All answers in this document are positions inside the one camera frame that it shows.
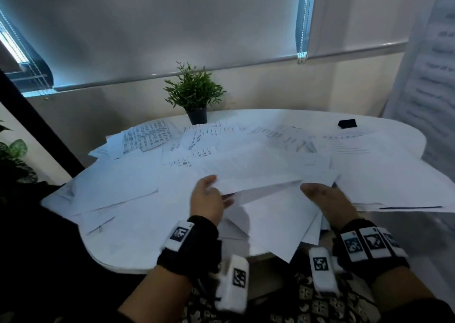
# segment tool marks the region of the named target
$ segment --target hand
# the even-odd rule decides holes
[[[218,226],[223,218],[224,209],[234,203],[231,195],[221,196],[218,189],[210,186],[217,176],[210,175],[200,179],[194,187],[190,200],[190,216],[199,215]]]
[[[322,211],[327,221],[337,230],[341,230],[352,220],[359,219],[355,207],[338,188],[324,184],[304,183],[300,190]]]

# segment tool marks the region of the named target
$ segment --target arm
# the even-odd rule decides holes
[[[216,176],[208,176],[197,182],[191,195],[190,216],[205,217],[218,226],[224,209],[233,203],[233,199],[226,199],[217,189],[210,188],[215,180]],[[118,311],[135,323],[176,322],[182,315],[191,288],[186,276],[156,266]]]
[[[338,188],[305,183],[300,189],[319,206],[330,225],[337,231],[360,218],[355,207]],[[380,274],[373,281],[371,291],[381,313],[419,299],[434,298],[422,281],[406,267],[397,267]]]

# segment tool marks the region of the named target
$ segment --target black plant pot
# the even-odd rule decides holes
[[[190,118],[192,125],[207,123],[207,107],[193,111],[188,111],[185,109],[185,111],[188,113],[188,117]]]

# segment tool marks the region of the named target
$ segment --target stack of papers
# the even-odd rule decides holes
[[[336,182],[363,211],[455,211],[450,180],[364,126],[314,134],[224,122],[179,130],[160,120],[110,136],[90,155],[96,162],[42,205],[83,234],[115,221],[119,243],[140,241],[154,252],[187,219],[196,182],[211,174],[213,187],[235,193],[220,238],[254,241],[286,262],[301,242],[318,245],[321,230],[330,229],[300,191],[304,182]]]

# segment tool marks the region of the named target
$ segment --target pen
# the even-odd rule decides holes
[[[429,209],[429,208],[442,208],[442,206],[430,206],[430,207],[384,207],[379,209]]]

